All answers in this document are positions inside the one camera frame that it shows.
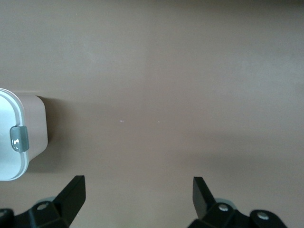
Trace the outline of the translucent pink plastic box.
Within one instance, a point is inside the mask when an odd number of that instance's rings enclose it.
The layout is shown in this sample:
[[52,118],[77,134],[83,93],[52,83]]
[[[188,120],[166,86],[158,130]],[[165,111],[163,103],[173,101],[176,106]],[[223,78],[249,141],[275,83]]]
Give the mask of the translucent pink plastic box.
[[17,97],[23,107],[29,142],[29,149],[21,154],[23,167],[20,175],[23,175],[29,166],[29,162],[46,149],[48,145],[48,132],[46,110],[43,101],[35,95],[17,94]]

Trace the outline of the white box lid grey latches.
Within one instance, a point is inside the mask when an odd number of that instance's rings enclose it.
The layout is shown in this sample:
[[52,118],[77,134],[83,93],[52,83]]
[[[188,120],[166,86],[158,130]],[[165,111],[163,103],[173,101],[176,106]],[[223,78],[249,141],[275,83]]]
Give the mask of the white box lid grey latches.
[[0,88],[0,181],[21,177],[29,165],[25,110],[11,91]]

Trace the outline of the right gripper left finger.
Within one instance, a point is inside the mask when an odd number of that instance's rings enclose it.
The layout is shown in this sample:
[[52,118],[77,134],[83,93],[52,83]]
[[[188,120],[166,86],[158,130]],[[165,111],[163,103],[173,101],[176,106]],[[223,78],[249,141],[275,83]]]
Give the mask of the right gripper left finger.
[[54,199],[38,202],[21,214],[0,209],[0,228],[70,228],[85,200],[85,177],[77,175]]

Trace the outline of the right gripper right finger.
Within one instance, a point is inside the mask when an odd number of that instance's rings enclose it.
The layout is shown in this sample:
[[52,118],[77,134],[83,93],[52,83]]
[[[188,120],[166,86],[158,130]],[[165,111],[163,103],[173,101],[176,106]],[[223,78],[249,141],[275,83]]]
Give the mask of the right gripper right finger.
[[192,201],[198,218],[187,228],[288,228],[273,212],[256,209],[246,216],[216,201],[202,177],[193,178]]

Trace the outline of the brown table cover sheet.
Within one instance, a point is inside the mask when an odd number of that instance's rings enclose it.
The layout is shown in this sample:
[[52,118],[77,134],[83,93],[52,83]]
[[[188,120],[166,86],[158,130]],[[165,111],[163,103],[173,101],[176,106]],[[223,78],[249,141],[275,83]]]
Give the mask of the brown table cover sheet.
[[0,208],[84,175],[72,228],[186,228],[201,176],[304,228],[304,0],[0,0],[0,88],[48,124]]

